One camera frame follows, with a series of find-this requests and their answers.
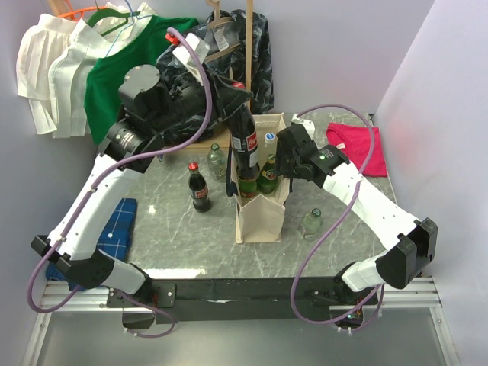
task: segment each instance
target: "cardboard bottle carrier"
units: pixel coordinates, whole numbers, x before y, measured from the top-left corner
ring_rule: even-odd
[[[272,132],[276,134],[283,130],[284,124],[282,114],[264,114],[253,116],[256,123],[258,136],[258,163],[262,168],[266,163],[267,156],[260,146],[264,146],[265,134]],[[237,177],[236,159],[232,156],[230,179],[236,184],[239,191],[239,179]],[[284,202],[290,193],[290,179],[278,177],[279,182],[276,190],[270,194],[258,193],[253,198],[244,198],[234,194],[237,201],[236,213],[236,242],[280,242],[281,228],[284,222]]]

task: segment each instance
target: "wooden pole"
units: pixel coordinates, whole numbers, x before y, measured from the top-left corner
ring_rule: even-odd
[[[68,5],[64,0],[47,0],[47,2],[49,2],[49,6],[56,17],[69,11]]]
[[[246,89],[251,90],[252,81],[252,15],[254,11],[253,0],[247,0],[246,6]]]

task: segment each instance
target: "gray marble tabletop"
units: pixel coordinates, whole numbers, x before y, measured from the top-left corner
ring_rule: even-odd
[[[285,114],[289,124],[291,114]],[[326,144],[329,122],[361,125],[351,114],[312,113],[315,141]],[[213,207],[198,213],[188,190],[188,163],[198,162],[207,179]],[[394,199],[388,178],[368,178]],[[313,183],[294,181],[286,202],[282,242],[235,243],[236,201],[226,196],[225,183],[213,181],[205,155],[181,154],[154,160],[146,174],[127,194],[139,206],[128,261],[154,278],[272,278],[292,277],[315,242],[299,239],[301,217],[314,207],[323,213],[324,233],[345,205]],[[369,227],[350,213],[312,257],[304,275],[333,276],[348,263],[382,252]]]

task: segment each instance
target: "blue plaid cloth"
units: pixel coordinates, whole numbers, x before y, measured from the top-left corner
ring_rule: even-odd
[[[132,243],[136,211],[137,201],[133,198],[123,198],[101,232],[97,248],[114,258],[125,261]],[[47,266],[46,278],[48,281],[66,280],[53,263]],[[68,285],[70,290],[76,287],[74,282],[69,282]]]

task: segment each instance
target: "cable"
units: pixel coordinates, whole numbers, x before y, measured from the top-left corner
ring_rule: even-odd
[[[56,305],[54,307],[51,307],[49,309],[43,309],[43,308],[38,307],[38,305],[35,304],[34,299],[32,298],[32,290],[33,290],[34,282],[36,281],[37,275],[42,270],[43,266],[46,264],[46,262],[48,261],[49,257],[59,248],[59,246],[61,246],[61,244],[63,243],[63,241],[66,240],[66,236],[68,235],[69,231],[71,230],[73,224],[78,219],[80,213],[82,212],[82,210],[85,207],[86,203],[90,199],[92,193],[96,191],[96,189],[100,185],[100,183],[102,183],[103,180],[110,173],[112,173],[115,169],[118,169],[121,166],[124,166],[124,165],[126,165],[126,164],[128,164],[130,162],[135,162],[136,160],[141,160],[141,159],[153,158],[155,156],[164,155],[166,153],[174,153],[175,151],[178,151],[180,149],[184,149],[185,147],[187,147],[187,146],[191,145],[192,143],[194,143],[201,136],[201,134],[207,128],[208,123],[210,122],[210,118],[211,118],[211,114],[212,114],[212,92],[211,92],[211,89],[210,89],[210,83],[208,81],[207,74],[205,73],[204,67],[202,66],[200,60],[198,59],[197,54],[193,51],[193,49],[191,48],[191,46],[188,44],[188,42],[186,41],[186,39],[180,34],[180,32],[178,32],[176,29],[174,29],[172,27],[168,28],[167,31],[168,31],[168,33],[170,33],[173,36],[175,36],[176,38],[178,38],[178,40],[180,41],[180,43],[187,49],[187,51],[190,53],[191,58],[193,59],[193,62],[195,63],[195,65],[198,68],[198,72],[201,75],[202,82],[203,82],[203,85],[204,85],[204,90],[205,90],[205,98],[206,98],[206,111],[205,111],[204,121],[203,121],[202,125],[200,126],[200,128],[198,129],[198,131],[196,132],[196,134],[193,135],[190,139],[188,139],[184,143],[181,143],[181,144],[179,144],[177,146],[173,146],[173,147],[169,147],[169,148],[166,148],[166,149],[162,149],[162,150],[159,150],[159,151],[153,151],[153,152],[148,152],[148,153],[145,152],[144,154],[139,154],[139,155],[131,156],[131,157],[126,158],[126,159],[122,159],[119,162],[116,162],[115,164],[113,164],[111,167],[105,169],[94,180],[94,182],[91,184],[91,187],[90,187],[91,190],[88,191],[88,192],[86,192],[85,196],[80,201],[80,203],[77,206],[77,208],[75,209],[73,215],[69,218],[68,222],[66,223],[66,226],[64,227],[63,231],[61,232],[60,237],[53,244],[53,246],[51,247],[51,249],[49,249],[49,251],[47,251],[46,255],[39,261],[39,263],[37,264],[36,268],[32,272],[32,275],[29,278],[29,282],[27,284],[27,303],[29,304],[29,307],[33,311],[36,311],[38,313],[52,313],[53,311],[58,310],[60,307],[62,307],[64,304],[66,304],[75,295],[75,293],[79,290],[80,286],[76,286],[75,289],[66,297],[66,299],[64,299],[58,305]],[[135,305],[140,306],[140,303],[137,303],[134,299],[131,299],[130,297],[128,297],[127,299],[129,301],[133,302]],[[144,306],[144,307],[146,307],[148,309],[151,309],[151,310],[153,310],[153,311],[155,311],[157,313],[162,313],[163,315],[166,315],[165,312],[162,312],[162,310],[156,309],[154,307],[147,307],[147,306]]]
[[[357,332],[359,330],[364,329],[369,323],[373,321],[373,319],[376,319],[378,313],[380,312],[381,304],[383,303],[383,298],[384,298],[384,285],[381,286],[380,299],[378,300],[378,305],[376,306],[373,315],[371,315],[371,317],[368,320],[366,320],[365,323],[362,323],[361,326],[359,326],[356,329],[352,329],[352,332]]]
[[[175,328],[176,326],[176,323],[178,322],[176,320],[176,318],[170,314],[170,313],[167,313],[165,312],[164,310],[161,310],[161,309],[158,309],[157,307],[150,307],[148,305],[145,305],[143,303],[140,303],[139,301],[137,300],[134,300],[133,298],[129,297],[127,294],[125,294],[123,291],[118,291],[119,295],[121,295],[125,300],[128,300],[130,301],[131,303],[133,303],[134,305],[137,305],[138,307],[145,307],[146,309],[149,309],[149,310],[152,310],[153,312],[155,313],[159,313],[161,315],[164,315],[166,316],[168,319],[171,320],[171,326],[169,327],[168,330],[166,330],[165,332],[163,333],[160,333],[160,334],[140,334],[138,332],[134,332],[132,329],[127,329],[127,332],[136,336],[136,337],[140,337],[140,338],[149,338],[149,339],[154,339],[154,338],[160,338],[160,337],[164,337],[166,335],[168,335],[169,333],[171,333],[173,331],[173,329]]]
[[[136,16],[136,13],[134,13],[134,10],[132,9],[132,6],[130,5],[130,3],[127,1],[127,0],[124,0],[127,4],[127,6],[129,7],[129,11],[130,11],[130,20],[131,20],[131,23],[129,25],[126,25],[124,28],[122,28],[119,33],[117,34],[117,36],[115,37],[114,41],[112,42],[112,44],[110,45],[110,48],[108,49],[107,53],[105,54],[105,57],[108,57],[108,55],[110,54],[110,52],[112,51],[112,48],[114,48],[114,45],[115,43],[117,42],[117,40],[119,39],[120,35],[127,29],[129,29],[130,27],[132,27],[136,21],[134,20],[137,19],[137,20],[141,20],[141,19],[144,19],[144,18],[151,18],[153,17],[154,15],[145,15],[143,17],[138,17]]]
[[[373,150],[374,150],[373,127],[369,124],[369,122],[366,120],[366,118],[364,118],[359,112],[357,112],[356,110],[354,110],[354,109],[352,109],[352,108],[350,108],[350,107],[348,107],[346,105],[343,105],[343,104],[321,104],[321,105],[317,105],[316,107],[309,108],[309,109],[307,109],[307,110],[299,113],[297,115],[297,117],[301,117],[305,113],[309,113],[311,111],[315,111],[316,109],[319,109],[319,108],[341,108],[341,109],[346,109],[347,111],[349,111],[349,112],[355,114],[356,116],[358,116],[364,122],[364,124],[366,125],[366,127],[368,128],[369,136],[370,136],[370,146],[369,146],[368,154],[366,155],[366,159],[364,160],[362,166],[359,169],[359,174],[362,174],[362,172],[364,171],[364,169],[368,165],[368,163],[369,163],[369,161],[371,159],[371,156],[373,155]],[[295,315],[297,316],[297,318],[303,320],[305,323],[309,323],[309,324],[313,324],[313,325],[319,325],[319,326],[324,326],[324,325],[327,325],[327,324],[333,324],[335,322],[338,322],[339,320],[343,320],[344,318],[347,317],[347,315],[354,313],[355,311],[357,311],[358,309],[360,309],[365,303],[367,303],[367,301],[370,300],[374,296],[374,294],[378,291],[378,289],[380,288],[379,285],[376,286],[369,293],[369,295],[367,295],[363,299],[363,301],[361,301],[360,303],[358,303],[355,307],[353,307],[352,309],[350,309],[348,312],[342,314],[341,316],[337,316],[336,318],[332,318],[332,319],[329,319],[329,320],[323,320],[321,322],[317,322],[317,321],[314,321],[314,320],[310,320],[310,319],[307,319],[305,316],[303,316],[300,313],[300,311],[298,311],[297,304],[295,302],[295,296],[296,296],[296,293],[297,293],[298,281],[300,280],[300,277],[303,274],[303,271],[305,270],[305,267],[308,265],[308,263],[310,262],[313,254],[315,254],[315,252],[317,251],[317,249],[330,236],[330,234],[337,228],[337,226],[339,226],[339,224],[345,219],[345,217],[348,216],[349,212],[351,212],[352,207],[354,206],[354,203],[358,199],[359,188],[360,187],[361,187],[361,181],[359,181],[356,184],[355,190],[354,190],[354,194],[352,195],[352,199],[351,199],[351,202],[349,202],[349,205],[346,207],[346,209],[344,210],[344,212],[342,213],[342,215],[337,219],[337,221],[334,222],[334,224],[319,239],[319,241],[317,242],[317,244],[314,245],[313,248],[310,250],[310,252],[308,253],[307,257],[305,258],[305,261],[303,261],[303,263],[299,267],[297,276],[293,280],[293,284],[291,285],[291,292],[290,292],[291,309],[293,310],[293,312],[295,313]]]

